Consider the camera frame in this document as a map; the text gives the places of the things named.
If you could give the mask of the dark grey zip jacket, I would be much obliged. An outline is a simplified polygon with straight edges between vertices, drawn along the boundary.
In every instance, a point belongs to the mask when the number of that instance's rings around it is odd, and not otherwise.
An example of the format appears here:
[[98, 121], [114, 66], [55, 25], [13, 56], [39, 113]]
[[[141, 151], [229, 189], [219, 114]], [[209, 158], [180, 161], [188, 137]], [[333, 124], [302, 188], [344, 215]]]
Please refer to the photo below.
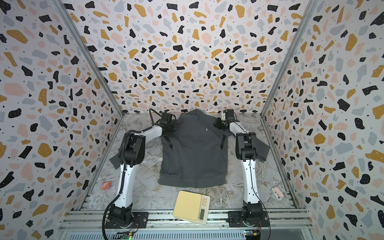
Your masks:
[[[214, 126], [217, 118], [193, 110], [177, 119], [179, 129], [160, 137], [163, 160], [159, 184], [180, 188], [210, 188], [223, 185], [228, 172], [230, 132]], [[265, 161], [270, 147], [257, 138], [257, 160]], [[117, 154], [111, 163], [118, 169]]]

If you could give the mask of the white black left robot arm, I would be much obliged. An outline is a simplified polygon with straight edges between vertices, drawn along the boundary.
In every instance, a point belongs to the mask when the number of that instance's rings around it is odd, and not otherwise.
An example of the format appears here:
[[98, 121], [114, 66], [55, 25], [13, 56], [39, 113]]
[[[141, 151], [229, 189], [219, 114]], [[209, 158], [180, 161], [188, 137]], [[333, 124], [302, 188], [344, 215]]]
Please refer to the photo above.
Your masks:
[[139, 165], [145, 158], [146, 144], [150, 141], [167, 137], [176, 130], [176, 116], [169, 113], [160, 114], [156, 122], [143, 130], [129, 130], [122, 139], [117, 158], [120, 161], [120, 182], [117, 196], [107, 205], [103, 214], [102, 227], [109, 225], [125, 228], [132, 224], [139, 224], [134, 219], [133, 189]]

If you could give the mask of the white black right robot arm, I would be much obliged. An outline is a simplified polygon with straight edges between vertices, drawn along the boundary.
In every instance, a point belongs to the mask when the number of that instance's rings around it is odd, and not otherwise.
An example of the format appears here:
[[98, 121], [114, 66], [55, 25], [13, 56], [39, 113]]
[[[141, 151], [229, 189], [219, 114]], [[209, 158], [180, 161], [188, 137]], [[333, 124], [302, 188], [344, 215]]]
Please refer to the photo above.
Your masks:
[[225, 110], [216, 121], [216, 127], [235, 136], [235, 154], [242, 161], [244, 177], [244, 199], [242, 222], [247, 227], [261, 225], [263, 203], [258, 194], [256, 181], [257, 137], [256, 133], [246, 130], [237, 119], [234, 110]]

